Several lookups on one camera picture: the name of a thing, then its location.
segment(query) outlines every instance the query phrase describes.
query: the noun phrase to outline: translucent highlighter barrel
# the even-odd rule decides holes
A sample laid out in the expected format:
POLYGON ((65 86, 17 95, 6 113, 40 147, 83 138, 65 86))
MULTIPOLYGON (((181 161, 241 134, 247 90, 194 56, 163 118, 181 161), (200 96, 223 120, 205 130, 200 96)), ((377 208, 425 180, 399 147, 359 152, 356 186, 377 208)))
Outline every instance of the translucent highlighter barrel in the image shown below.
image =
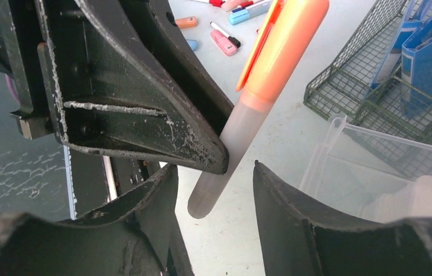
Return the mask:
POLYGON ((189 198, 188 210, 192 217, 201 219, 216 205, 272 106, 273 103, 260 102, 243 92, 220 136, 230 154, 228 170, 223 175, 202 173, 189 198))

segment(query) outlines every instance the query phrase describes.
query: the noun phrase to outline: white table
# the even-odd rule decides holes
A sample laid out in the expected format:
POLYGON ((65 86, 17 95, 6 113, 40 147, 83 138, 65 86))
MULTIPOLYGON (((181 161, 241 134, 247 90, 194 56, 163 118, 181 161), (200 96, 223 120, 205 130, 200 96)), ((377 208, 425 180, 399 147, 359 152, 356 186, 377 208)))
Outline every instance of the white table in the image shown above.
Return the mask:
MULTIPOLYGON (((302 101, 307 83, 328 66, 365 17, 374 0, 330 0, 324 22, 306 50, 263 127, 241 161, 214 210, 196 220, 187 201, 200 172, 179 168, 176 207, 190 260, 197 276, 265 275, 253 199, 254 161, 267 165, 283 180, 298 186, 315 146, 323 141, 327 123, 302 101)), ((175 18, 196 16, 198 26, 184 29, 187 39, 199 42, 195 52, 211 77, 236 102, 236 83, 265 15, 231 26, 228 13, 209 4, 170 0, 175 18), (226 56, 212 42, 209 22, 218 23, 242 43, 226 56)))

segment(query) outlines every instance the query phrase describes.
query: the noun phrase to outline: clear plastic box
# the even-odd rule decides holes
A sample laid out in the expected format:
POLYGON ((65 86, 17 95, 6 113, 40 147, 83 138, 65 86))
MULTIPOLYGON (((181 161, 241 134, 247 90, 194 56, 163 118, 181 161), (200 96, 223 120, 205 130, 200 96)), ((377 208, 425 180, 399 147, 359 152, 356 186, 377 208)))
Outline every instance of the clear plastic box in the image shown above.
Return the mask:
POLYGON ((350 125, 341 114, 329 122, 301 191, 341 212, 380 223, 432 216, 431 145, 350 125))

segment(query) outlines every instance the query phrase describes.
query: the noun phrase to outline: marker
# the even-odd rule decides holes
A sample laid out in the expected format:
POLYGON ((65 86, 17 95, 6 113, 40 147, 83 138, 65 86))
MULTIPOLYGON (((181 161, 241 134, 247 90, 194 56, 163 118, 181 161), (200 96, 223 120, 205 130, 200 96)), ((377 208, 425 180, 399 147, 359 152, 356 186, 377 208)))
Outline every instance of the marker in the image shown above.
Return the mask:
POLYGON ((225 12, 228 12, 228 11, 234 9, 235 7, 237 7, 238 5, 241 5, 242 3, 246 2, 246 1, 247 0, 228 0, 224 4, 221 5, 221 8, 225 12))
POLYGON ((224 3, 223 0, 192 0, 192 1, 211 4, 214 7, 221 7, 222 4, 224 3))
POLYGON ((189 44, 190 49, 192 49, 192 51, 195 52, 195 50, 197 50, 197 47, 199 46, 199 43, 197 42, 197 40, 186 39, 186 41, 189 44))
POLYGON ((256 4, 256 3, 258 3, 258 2, 261 2, 261 1, 262 1, 262 0, 246 1, 246 2, 242 3, 241 5, 238 5, 238 6, 236 7, 236 9, 232 10, 231 12, 232 12, 232 13, 239 12, 240 10, 242 10, 242 9, 248 7, 248 6, 251 6, 251 5, 256 4))
POLYGON ((230 36, 227 32, 225 32, 221 27, 219 27, 216 23, 214 23, 212 21, 211 21, 211 26, 214 29, 221 32, 225 37, 227 37, 229 39, 229 41, 234 44, 234 46, 236 46, 237 48, 241 47, 241 42, 239 42, 239 40, 237 40, 236 37, 230 36))
POLYGON ((238 48, 229 41, 227 37, 223 35, 223 33, 219 32, 219 30, 213 30, 211 32, 212 40, 216 43, 216 45, 223 51, 227 56, 232 56, 236 53, 238 48))
POLYGON ((275 0, 236 90, 243 90, 221 133, 230 154, 224 175, 203 172, 189 198, 196 219, 214 207, 324 19, 329 0, 275 0))
POLYGON ((175 20, 175 24, 181 29, 192 28, 197 26, 197 18, 195 16, 180 18, 175 20))
POLYGON ((260 3, 248 6, 245 9, 230 14, 229 21, 231 25, 239 24, 255 16, 268 12, 273 0, 263 0, 260 3))

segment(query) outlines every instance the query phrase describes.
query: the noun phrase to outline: pink marker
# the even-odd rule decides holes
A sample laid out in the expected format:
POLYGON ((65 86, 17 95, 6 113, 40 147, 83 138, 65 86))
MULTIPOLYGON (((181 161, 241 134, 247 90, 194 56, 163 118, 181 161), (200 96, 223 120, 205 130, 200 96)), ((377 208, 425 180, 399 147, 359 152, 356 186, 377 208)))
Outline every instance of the pink marker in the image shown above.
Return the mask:
POLYGON ((216 45, 223 51, 227 56, 232 56, 236 53, 238 48, 229 41, 227 37, 223 35, 223 33, 218 30, 213 30, 211 32, 212 40, 216 43, 216 45))

